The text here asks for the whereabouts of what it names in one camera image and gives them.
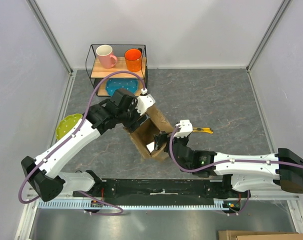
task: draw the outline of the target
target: red cup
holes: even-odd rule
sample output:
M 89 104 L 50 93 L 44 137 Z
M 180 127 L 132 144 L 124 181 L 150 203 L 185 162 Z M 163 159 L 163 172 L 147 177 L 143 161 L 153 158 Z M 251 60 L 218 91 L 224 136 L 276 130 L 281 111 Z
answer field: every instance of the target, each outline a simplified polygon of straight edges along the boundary
M 131 72 L 138 72 L 142 69 L 142 52 L 137 48 L 129 49 L 125 52 L 127 69 Z

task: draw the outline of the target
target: mug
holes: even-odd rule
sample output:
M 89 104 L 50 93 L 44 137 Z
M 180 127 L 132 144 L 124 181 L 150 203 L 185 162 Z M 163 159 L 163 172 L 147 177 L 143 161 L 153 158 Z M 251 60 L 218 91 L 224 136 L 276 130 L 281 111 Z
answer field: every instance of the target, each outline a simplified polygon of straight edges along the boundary
M 138 72 L 142 69 L 142 49 L 132 48 L 125 52 L 127 69 L 131 72 Z
M 109 45 L 101 45 L 97 47 L 96 54 L 100 64 L 105 69 L 111 69 L 117 63 L 117 57 L 113 53 L 113 48 Z

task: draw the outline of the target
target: pink mug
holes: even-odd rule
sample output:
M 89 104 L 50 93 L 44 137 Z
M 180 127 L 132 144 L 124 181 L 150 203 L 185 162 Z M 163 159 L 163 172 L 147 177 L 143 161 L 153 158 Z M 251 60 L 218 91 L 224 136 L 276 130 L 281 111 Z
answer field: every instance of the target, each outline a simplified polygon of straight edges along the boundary
M 105 69 L 111 69 L 117 63 L 117 57 L 113 53 L 113 48 L 109 45 L 101 45 L 96 49 L 97 57 Z

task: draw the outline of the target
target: blue plate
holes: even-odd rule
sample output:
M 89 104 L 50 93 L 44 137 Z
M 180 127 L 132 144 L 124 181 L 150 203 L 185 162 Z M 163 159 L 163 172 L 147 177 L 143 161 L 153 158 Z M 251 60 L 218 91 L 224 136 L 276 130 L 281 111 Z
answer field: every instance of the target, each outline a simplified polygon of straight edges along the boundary
M 132 94 L 138 90 L 138 81 L 136 78 L 111 78 L 107 80 L 106 91 L 112 96 L 117 89 L 127 89 Z

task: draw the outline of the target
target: white wall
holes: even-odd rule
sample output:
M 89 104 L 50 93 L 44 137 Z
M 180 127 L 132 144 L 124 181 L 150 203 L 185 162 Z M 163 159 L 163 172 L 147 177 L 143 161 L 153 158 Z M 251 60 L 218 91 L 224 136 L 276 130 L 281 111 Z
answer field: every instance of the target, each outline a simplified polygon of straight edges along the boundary
M 252 78 L 275 146 L 303 158 L 303 0 L 290 4 Z
M 0 239 L 14 239 L 21 160 L 52 139 L 68 73 L 25 0 L 0 0 Z
M 146 44 L 149 67 L 246 66 L 282 0 L 37 0 L 72 68 L 90 44 Z

